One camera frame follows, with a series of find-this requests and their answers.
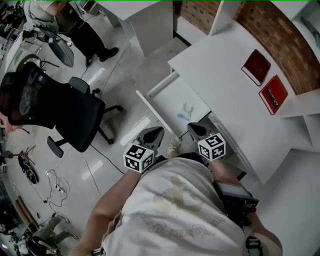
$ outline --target sleeve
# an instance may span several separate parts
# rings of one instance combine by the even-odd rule
[[[55,1],[36,1],[37,7],[46,11]]]
[[[270,255],[270,256],[283,255],[283,251],[281,250],[281,248],[277,244],[275,244],[273,241],[271,241],[269,238],[258,233],[253,233],[252,236],[260,240],[263,255]]]

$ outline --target white cable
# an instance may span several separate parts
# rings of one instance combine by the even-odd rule
[[[123,48],[122,48],[121,52],[119,53],[119,57],[118,57],[115,65],[113,66],[110,74],[108,75],[108,77],[107,77],[104,85],[103,85],[102,88],[100,89],[100,92],[97,94],[97,97],[98,97],[98,96],[102,93],[102,91],[104,90],[104,88],[105,88],[105,86],[106,86],[106,84],[107,84],[107,82],[108,82],[108,80],[109,80],[112,72],[115,70],[116,66],[118,65],[119,61],[121,60],[121,57],[124,55],[124,53],[125,53],[125,51],[126,51],[126,49],[127,49],[127,47],[128,47],[128,42],[129,42],[129,40],[127,39],[127,40],[125,41],[124,45],[123,45]]]

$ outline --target red book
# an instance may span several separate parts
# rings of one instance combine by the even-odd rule
[[[271,115],[274,115],[282,103],[284,103],[288,92],[281,82],[280,78],[275,75],[259,92],[259,95],[269,110]]]
[[[244,63],[241,70],[257,85],[265,80],[270,69],[270,62],[255,49]]]

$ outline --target brick wall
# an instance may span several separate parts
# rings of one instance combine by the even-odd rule
[[[220,1],[174,1],[174,12],[207,35]],[[320,63],[293,23],[269,1],[247,1],[235,18],[269,52],[296,95],[320,88]]]

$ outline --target mesh backrest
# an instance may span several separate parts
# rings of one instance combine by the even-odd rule
[[[20,72],[6,73],[0,87],[0,111],[11,125],[52,129],[68,86],[47,76],[32,62]]]

